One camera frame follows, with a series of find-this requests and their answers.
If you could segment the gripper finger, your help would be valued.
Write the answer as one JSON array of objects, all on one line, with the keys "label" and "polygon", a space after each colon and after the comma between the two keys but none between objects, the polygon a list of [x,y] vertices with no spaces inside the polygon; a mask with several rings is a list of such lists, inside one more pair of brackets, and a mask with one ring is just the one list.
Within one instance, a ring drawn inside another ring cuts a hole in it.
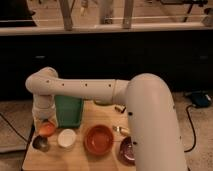
[{"label": "gripper finger", "polygon": [[58,128],[58,121],[56,115],[52,116],[49,120],[56,128]]},{"label": "gripper finger", "polygon": [[41,127],[42,121],[35,119],[34,120],[34,127],[35,127],[35,132],[38,133]]}]

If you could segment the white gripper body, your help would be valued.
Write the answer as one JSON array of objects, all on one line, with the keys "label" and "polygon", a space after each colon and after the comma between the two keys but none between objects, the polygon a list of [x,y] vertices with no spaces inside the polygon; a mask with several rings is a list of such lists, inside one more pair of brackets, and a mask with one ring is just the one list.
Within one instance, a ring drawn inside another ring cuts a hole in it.
[{"label": "white gripper body", "polygon": [[50,108],[39,108],[34,106],[32,108],[32,114],[36,119],[39,120],[45,120],[53,117],[56,114],[56,108],[50,107]]}]

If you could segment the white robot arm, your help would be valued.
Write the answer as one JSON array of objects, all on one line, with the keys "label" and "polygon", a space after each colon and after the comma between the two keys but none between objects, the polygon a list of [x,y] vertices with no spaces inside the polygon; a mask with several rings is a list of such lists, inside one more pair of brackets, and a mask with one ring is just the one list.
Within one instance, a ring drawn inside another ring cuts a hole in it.
[{"label": "white robot arm", "polygon": [[45,67],[31,74],[25,87],[40,119],[56,113],[56,95],[125,106],[136,171],[188,171],[173,97],[162,78],[143,73],[130,80],[62,79]]}]

